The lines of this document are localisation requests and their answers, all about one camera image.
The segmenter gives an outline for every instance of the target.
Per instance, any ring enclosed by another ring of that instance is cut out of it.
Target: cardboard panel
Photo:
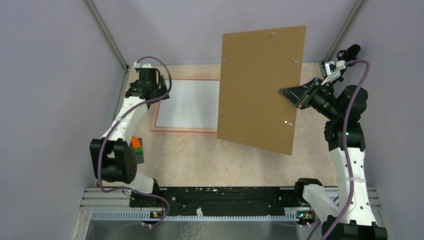
[[[224,34],[217,137],[292,154],[297,109],[278,93],[299,86],[306,26]]]

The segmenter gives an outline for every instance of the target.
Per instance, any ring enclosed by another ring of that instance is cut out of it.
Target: wall
[[[354,0],[94,0],[125,60],[219,63],[222,34],[306,25],[305,62],[325,58]]]
[[[81,0],[3,0],[0,36],[0,239],[69,239],[123,70]]]
[[[368,108],[360,121],[365,173],[399,240],[423,237],[423,10],[422,0],[370,0],[340,47],[361,45],[358,58],[371,65],[363,85]],[[357,84],[364,69],[349,69],[344,85]]]

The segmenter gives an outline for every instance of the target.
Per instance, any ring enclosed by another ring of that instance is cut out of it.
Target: wooden frame
[[[212,78],[173,78],[173,81],[178,80],[192,80],[192,81],[219,81],[219,79]],[[156,126],[158,121],[159,109],[161,107],[161,102],[157,102],[153,105],[153,119],[150,124],[150,131],[152,132],[163,132],[163,133],[186,133],[186,134],[217,134],[216,128],[185,128],[185,127],[161,127]]]

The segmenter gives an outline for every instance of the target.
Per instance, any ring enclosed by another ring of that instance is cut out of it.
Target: floor
[[[169,70],[174,78],[220,78],[219,64],[171,65]],[[321,76],[318,64],[304,63],[300,82],[315,76]],[[132,69],[128,84],[136,79]],[[217,139],[216,134],[151,132],[152,118],[151,107],[134,133],[143,139],[144,163],[138,171],[160,186],[293,186],[298,178],[336,185],[323,133],[327,120],[312,108],[297,112],[292,156]]]

